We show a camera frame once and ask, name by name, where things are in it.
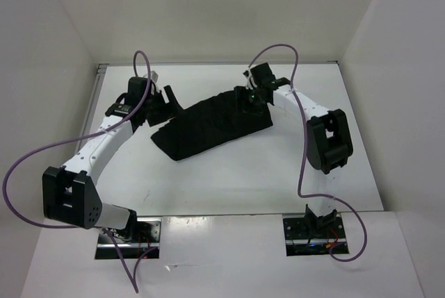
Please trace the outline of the black pleated skirt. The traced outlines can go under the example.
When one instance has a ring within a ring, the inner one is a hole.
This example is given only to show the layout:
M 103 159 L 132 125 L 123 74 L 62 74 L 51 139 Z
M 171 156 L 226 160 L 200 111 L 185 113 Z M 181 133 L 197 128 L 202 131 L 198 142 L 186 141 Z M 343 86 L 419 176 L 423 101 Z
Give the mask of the black pleated skirt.
M 170 159 L 180 161 L 247 135 L 268 129 L 271 116 L 244 114 L 234 89 L 197 102 L 162 126 L 152 142 Z

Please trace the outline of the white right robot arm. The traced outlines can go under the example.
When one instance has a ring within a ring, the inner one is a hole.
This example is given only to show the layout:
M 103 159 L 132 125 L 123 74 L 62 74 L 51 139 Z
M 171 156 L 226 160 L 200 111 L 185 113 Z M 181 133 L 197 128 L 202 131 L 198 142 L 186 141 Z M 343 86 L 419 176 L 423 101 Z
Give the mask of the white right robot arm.
M 271 104 L 290 114 L 303 126 L 303 175 L 314 182 L 302 192 L 298 178 L 298 196 L 306 200 L 305 230 L 313 238 L 321 237 L 337 216 L 334 200 L 340 186 L 341 169 L 353 154 L 346 114 L 329 110 L 293 87 L 287 78 L 276 78 L 268 63 L 243 73 L 245 86 L 235 88 L 236 108 L 244 113 L 257 112 Z

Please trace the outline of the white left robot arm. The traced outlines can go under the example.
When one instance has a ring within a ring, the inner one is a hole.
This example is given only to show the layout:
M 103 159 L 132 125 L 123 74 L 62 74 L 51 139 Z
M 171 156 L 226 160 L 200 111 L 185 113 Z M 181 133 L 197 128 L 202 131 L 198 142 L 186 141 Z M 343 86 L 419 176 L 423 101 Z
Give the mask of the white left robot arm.
M 182 112 L 169 85 L 160 90 L 158 74 L 129 79 L 105 113 L 98 136 L 60 167 L 48 167 L 42 175 L 44 216 L 83 229 L 105 228 L 123 242 L 138 235 L 136 211 L 105 204 L 96 189 L 101 173 L 118 149 L 143 124 L 156 126 Z

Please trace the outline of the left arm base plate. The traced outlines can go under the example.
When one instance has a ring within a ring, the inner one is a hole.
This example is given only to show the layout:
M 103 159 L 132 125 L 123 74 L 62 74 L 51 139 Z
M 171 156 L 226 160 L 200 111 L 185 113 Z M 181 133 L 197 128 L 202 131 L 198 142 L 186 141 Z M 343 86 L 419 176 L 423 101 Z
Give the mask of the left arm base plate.
M 95 260 L 117 260 L 116 245 L 123 259 L 137 260 L 159 258 L 161 242 L 161 217 L 139 217 L 134 229 L 125 233 L 123 230 L 107 229 L 110 233 L 99 232 L 95 250 Z

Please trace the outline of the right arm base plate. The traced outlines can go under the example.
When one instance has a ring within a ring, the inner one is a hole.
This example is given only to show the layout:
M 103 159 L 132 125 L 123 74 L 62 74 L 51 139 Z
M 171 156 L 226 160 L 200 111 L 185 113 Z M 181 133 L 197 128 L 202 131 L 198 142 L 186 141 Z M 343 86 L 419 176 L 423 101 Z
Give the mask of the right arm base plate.
M 324 229 L 312 231 L 304 215 L 285 215 L 282 218 L 284 241 L 287 256 L 328 255 L 331 247 L 333 254 L 349 254 L 348 243 L 341 216 Z

